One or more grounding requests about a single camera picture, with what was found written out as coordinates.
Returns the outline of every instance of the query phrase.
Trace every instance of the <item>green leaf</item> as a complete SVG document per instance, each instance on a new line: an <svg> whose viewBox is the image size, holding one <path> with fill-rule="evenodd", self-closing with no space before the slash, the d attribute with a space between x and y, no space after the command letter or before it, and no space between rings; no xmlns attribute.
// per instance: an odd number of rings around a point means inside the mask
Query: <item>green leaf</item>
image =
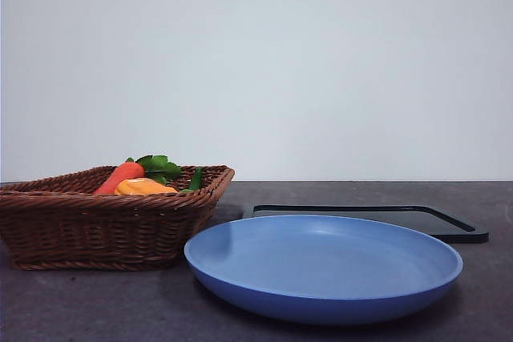
<svg viewBox="0 0 513 342"><path fill-rule="evenodd" d="M179 166L176 166L173 162L168 162L166 155L146 155L136 160L138 164L144 167L144 173L148 178L152 178L158 175L157 182L162 182L162 177L166 180L173 180L177 176L180 176L182 170Z"/></svg>
<svg viewBox="0 0 513 342"><path fill-rule="evenodd" d="M166 177L168 179L174 179L182 173L182 169L179 166L176 166L173 162L167 162L165 166Z"/></svg>
<svg viewBox="0 0 513 342"><path fill-rule="evenodd" d="M151 158L150 171L165 170L167 163L168 163L168 157L166 155L153 155L153 158Z"/></svg>
<svg viewBox="0 0 513 342"><path fill-rule="evenodd" d="M148 178L153 179L156 182L163 184L163 185L165 185L168 182L168 180L166 179L166 176L163 173L151 174L151 175L148 175Z"/></svg>
<svg viewBox="0 0 513 342"><path fill-rule="evenodd" d="M194 170L194 175L191 178L191 184L189 184L189 189L197 190L201 186L201 175L203 174L202 167L196 167Z"/></svg>
<svg viewBox="0 0 513 342"><path fill-rule="evenodd" d="M142 158L137 159L135 162L143 166L145 171L151 170L151 159L153 158L153 155L146 155Z"/></svg>

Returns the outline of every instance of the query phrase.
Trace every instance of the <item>black cutting board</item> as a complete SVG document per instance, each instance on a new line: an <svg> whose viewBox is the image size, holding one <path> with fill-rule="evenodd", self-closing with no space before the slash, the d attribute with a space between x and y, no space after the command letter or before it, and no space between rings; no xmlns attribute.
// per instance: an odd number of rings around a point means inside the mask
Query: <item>black cutting board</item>
<svg viewBox="0 0 513 342"><path fill-rule="evenodd" d="M262 204L243 218L267 215L335 215L396 224L432 235L447 243L484 243L489 233L467 220L424 206L290 206Z"/></svg>

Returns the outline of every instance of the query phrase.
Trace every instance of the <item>gray countertop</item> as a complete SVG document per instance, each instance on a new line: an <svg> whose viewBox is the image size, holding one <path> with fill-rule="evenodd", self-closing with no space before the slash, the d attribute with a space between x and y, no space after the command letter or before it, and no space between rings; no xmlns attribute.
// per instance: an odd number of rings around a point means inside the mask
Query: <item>gray countertop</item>
<svg viewBox="0 0 513 342"><path fill-rule="evenodd" d="M253 204L432 206L490 231L453 244L465 267L429 308L384 324L318 327L235 308L199 284L182 258L164 271L14 270L0 248L2 342L513 340L513 182L233 182L208 226Z"/></svg>

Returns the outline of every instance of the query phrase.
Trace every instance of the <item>carrot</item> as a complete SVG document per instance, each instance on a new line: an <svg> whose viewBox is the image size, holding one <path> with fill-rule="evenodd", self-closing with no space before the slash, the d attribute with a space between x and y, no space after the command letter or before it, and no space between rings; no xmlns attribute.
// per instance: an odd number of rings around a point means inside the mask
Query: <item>carrot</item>
<svg viewBox="0 0 513 342"><path fill-rule="evenodd" d="M93 195L110 195L114 194L115 188L119 182L125 179L143 178L144 167L136 162L121 163L114 169L111 176L98 187Z"/></svg>

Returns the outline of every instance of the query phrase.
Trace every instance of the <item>brown wicker basket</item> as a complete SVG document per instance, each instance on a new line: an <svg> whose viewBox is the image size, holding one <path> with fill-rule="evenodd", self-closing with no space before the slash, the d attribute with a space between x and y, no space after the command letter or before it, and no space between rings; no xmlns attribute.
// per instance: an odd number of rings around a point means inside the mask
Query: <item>brown wicker basket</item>
<svg viewBox="0 0 513 342"><path fill-rule="evenodd" d="M113 166L0 188L0 236L15 268L141 271L168 267L212 216L234 170L204 167L187 194L92 195ZM194 166L169 183L186 188Z"/></svg>

